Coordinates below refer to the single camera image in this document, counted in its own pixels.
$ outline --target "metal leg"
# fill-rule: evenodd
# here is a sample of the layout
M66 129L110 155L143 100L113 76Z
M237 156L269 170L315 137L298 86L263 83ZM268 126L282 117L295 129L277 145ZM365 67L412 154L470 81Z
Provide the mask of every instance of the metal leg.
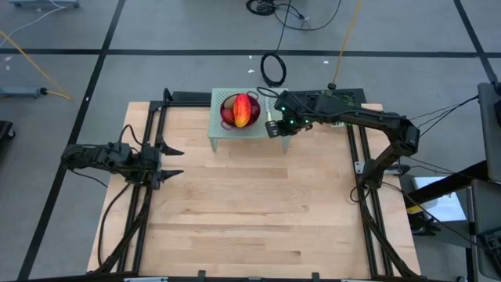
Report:
M215 153L218 151L218 139L217 138L209 138L209 140L211 141L211 147L212 147L212 151Z
M282 151L284 153L287 153L287 150L289 149L289 143L290 143L290 136L282 137Z

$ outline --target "metal bracket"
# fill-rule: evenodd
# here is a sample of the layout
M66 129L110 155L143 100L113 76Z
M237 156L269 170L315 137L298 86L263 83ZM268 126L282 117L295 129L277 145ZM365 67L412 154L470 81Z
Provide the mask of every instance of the metal bracket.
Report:
M312 273L312 280L313 280L313 282L320 282L320 274L319 273Z
M204 282L206 273L207 272L205 270L198 270L198 276L196 278L196 282Z
M366 163L364 161L356 161L355 162L355 173L357 175L361 175L363 173L363 169ZM390 168L384 171L385 175L404 175L410 170L410 167L407 164L393 164Z

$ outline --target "gray stand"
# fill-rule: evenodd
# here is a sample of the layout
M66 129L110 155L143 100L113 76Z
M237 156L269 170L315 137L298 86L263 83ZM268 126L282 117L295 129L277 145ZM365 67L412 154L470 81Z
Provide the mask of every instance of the gray stand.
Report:
M0 87L0 97L37 99L41 95L43 95L41 94L41 89L36 87Z
M32 4L42 4L42 5L52 5L49 0L9 0L9 3L14 4L15 7L21 7L22 5L32 5ZM54 3L61 6L72 5L75 8L80 7L79 0L54 0Z
M273 89L278 93L287 89ZM211 141L211 147L214 152L218 150L218 140L219 139L267 139L268 132L266 131L265 122L267 121L265 97L260 96L258 98L259 106L261 107L261 114L248 128L235 128L232 130L226 130L221 126L221 114L220 107L226 98L237 93L245 93L247 91L257 92L256 89L212 89L211 97L211 124L209 126L209 140ZM273 104L275 104L273 98L269 99L271 105L272 119L278 121L282 119L282 113L278 110L273 109ZM287 152L290 143L290 136L282 138L282 150L284 153Z

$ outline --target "black metal frame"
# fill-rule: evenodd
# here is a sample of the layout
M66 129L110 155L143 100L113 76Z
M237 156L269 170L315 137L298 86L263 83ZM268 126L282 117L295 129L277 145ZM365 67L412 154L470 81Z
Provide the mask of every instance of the black metal frame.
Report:
M160 147L162 142L163 142L163 129L165 125L165 118L167 114L167 110L169 107L209 107L211 105L210 102L210 93L195 93L195 92L174 92L173 96L179 96L183 97L184 100L174 100L170 93L168 92L167 89L164 90L164 97L167 97L167 99L164 98L164 101L151 101L150 102L150 107L148 110L148 117L146 119L146 127L145 127L145 134L142 139L142 143L148 143L151 137L152 133L152 128L153 128L153 117L157 111L160 111L160 118L158 121L158 127L157 127L157 132L155 135L155 147ZM363 94L361 96L355 96L354 97L356 103L364 103L365 96ZM347 126L348 130L348 141L350 144L350 151L351 151L351 158L352 158L352 163L353 163L353 169L354 169L354 176L355 176L355 181L359 182L359 177L355 174L355 162L359 160L358 156L358 151L357 151L357 146L356 146L356 141L355 141L355 133L353 130L352 125ZM360 139L362 143L362 151L364 155L364 159L368 161L370 159L370 151L369 151L369 143L367 140L367 134L366 130L363 127L359 127L360 131ZM395 277L393 276L393 269L392 269L392 262L391 262L391 257L394 258L395 260L395 250L393 250L390 246L390 249L385 249L383 248L383 245L381 245L381 253L383 256L383 264L384 264L384 275L380 275L377 272L377 262L376 262L376 256L375 256L375 251L374 251L374 246L373 246L373 238L372 238L372 232L369 227L369 225L376 225L377 229L380 230L381 234L377 236L377 239L381 241L381 239L385 240L385 231L384 231L384 223L383 223L383 216L380 208L380 202L379 202L379 196L377 193L377 190L371 190L370 191L370 196L371 200L373 202L373 214L375 219L372 220L367 220L366 214L368 212L367 210L367 205L366 205L366 199L364 198L364 188L357 186L357 193L360 199L359 202L359 207L360 207L360 212L361 216L364 219L362 221L362 228L363 228L363 233L365 237L365 242L366 242L366 250L367 250L367 257L368 257L368 263L369 263L369 272L372 280L382 280L382 281L394 281L394 282L400 282L400 281L416 281L416 282L422 282L422 281L436 281L436 280L428 280L425 278L420 278L420 277ZM47 278L47 279L37 279L37 280L29 280L29 281L40 281L40 282L45 282L45 281L58 281L58 280L64 280L64 281L123 281L125 277L133 278L133 277L139 277L139 267L141 264L141 257L142 257L142 250L143 250L143 245L144 245L144 240L145 240L145 234L146 234L146 227L147 227L147 220L148 220L148 211L150 209L150 203L151 203L151 197L153 196L153 188L151 187L145 187L145 197L143 200L143 206L142 210L146 209L146 214L143 212L140 212L142 215L142 218L140 222L138 222L138 217L136 216L136 209L137 209L137 204L139 202L139 194L141 190L141 186L134 186L134 190L132 191L132 196L129 204L129 209L128 209L128 216L127 216L127 221L125 224L125 234L127 234L126 239L122 238L121 242L119 243L119 246L115 249L120 249L119 258L117 260L114 260L113 264L117 262L117 272L116 273L110 273L111 268L106 267L106 268L101 268L100 271L96 273L89 273L87 275L82 275L82 276L73 276L73 277L56 277L56 278ZM129 237L130 231L136 229L138 230L138 237L137 237L137 244L135 245L135 254L134 254L134 261L132 263L132 271L131 272L125 272L125 264L126 264L126 259L127 259L127 253L128 253L128 242L130 241ZM265 281L280 281L280 282L285 282L285 281L293 281L293 282L306 282L306 281L336 281L339 282L341 279L321 279L320 275L318 273L312 273L312 278L311 279L270 279L270 278L260 278L261 280ZM196 281L196 282L204 282L204 281L234 281L234 282L244 282L244 281L249 281L249 278L231 278L231 277L205 277L205 271L201 270L199 271L198 277L168 277L169 281Z

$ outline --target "small platform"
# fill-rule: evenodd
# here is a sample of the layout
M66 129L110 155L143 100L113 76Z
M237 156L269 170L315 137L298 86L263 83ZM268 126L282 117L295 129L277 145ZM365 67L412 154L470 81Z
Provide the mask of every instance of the small platform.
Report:
M281 93L287 89L273 89L277 93ZM220 115L220 107L225 100L238 93L247 93L249 91L258 92L257 89L212 89L211 97L211 113L209 125L209 140L211 141L212 150L214 152L218 149L219 139L267 139L268 133L266 132L265 122L267 121L266 105L264 96L258 97L258 103L261 107L261 114L256 122L248 128L234 128L232 130L224 129L221 125L222 119ZM278 121L282 119L282 112L275 110L273 105L276 99L269 98L272 119ZM290 137L282 138L282 150L287 152L289 147Z

